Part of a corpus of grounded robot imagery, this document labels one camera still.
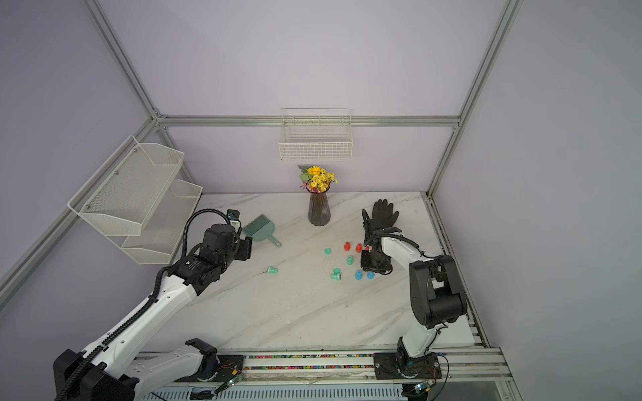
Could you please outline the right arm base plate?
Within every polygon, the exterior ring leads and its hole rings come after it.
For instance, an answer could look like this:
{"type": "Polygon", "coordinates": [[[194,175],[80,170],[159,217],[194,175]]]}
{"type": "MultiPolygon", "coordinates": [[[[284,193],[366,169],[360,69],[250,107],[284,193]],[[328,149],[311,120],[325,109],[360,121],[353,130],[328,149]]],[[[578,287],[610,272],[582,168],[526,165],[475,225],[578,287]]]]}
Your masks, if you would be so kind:
{"type": "Polygon", "coordinates": [[[410,358],[400,353],[375,353],[376,379],[441,379],[441,364],[437,354],[429,353],[410,358]]]}

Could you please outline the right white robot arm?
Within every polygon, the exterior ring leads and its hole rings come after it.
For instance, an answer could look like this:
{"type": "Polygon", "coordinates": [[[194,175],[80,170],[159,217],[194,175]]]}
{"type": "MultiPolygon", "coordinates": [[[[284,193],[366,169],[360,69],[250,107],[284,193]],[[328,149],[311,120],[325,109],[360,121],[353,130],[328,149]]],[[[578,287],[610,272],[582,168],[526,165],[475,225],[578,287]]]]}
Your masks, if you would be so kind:
{"type": "Polygon", "coordinates": [[[382,366],[380,371],[408,379],[423,373],[436,377],[436,355],[431,347],[442,331],[467,314],[466,292],[455,260],[423,252],[396,227],[399,215],[386,199],[378,200],[371,212],[362,210],[361,270],[386,276],[395,263],[406,269],[416,319],[416,325],[398,341],[393,367],[382,366]]]}

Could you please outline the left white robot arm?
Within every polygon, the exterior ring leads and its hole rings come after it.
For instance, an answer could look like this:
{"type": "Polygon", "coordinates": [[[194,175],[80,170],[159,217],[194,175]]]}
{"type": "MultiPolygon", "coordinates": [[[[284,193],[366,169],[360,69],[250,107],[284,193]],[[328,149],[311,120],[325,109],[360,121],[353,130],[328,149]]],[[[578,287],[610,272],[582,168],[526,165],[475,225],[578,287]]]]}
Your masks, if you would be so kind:
{"type": "Polygon", "coordinates": [[[221,223],[200,243],[183,247],[180,258],[162,267],[154,287],[132,312],[80,352],[64,351],[53,363],[58,400],[138,400],[178,379],[220,378],[217,348],[194,338],[179,349],[135,362],[147,343],[180,310],[202,295],[235,261],[252,254],[252,237],[242,236],[237,210],[214,210],[221,223]]]}

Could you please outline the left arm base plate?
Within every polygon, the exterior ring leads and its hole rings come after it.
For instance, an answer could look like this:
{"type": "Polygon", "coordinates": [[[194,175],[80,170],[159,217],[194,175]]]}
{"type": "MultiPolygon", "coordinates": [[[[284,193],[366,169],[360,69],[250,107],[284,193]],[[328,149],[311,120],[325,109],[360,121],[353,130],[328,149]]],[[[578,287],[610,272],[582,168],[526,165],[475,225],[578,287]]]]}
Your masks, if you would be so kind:
{"type": "Polygon", "coordinates": [[[176,380],[176,383],[227,382],[238,376],[244,366],[241,354],[217,354],[215,359],[205,362],[195,374],[176,380]]]}

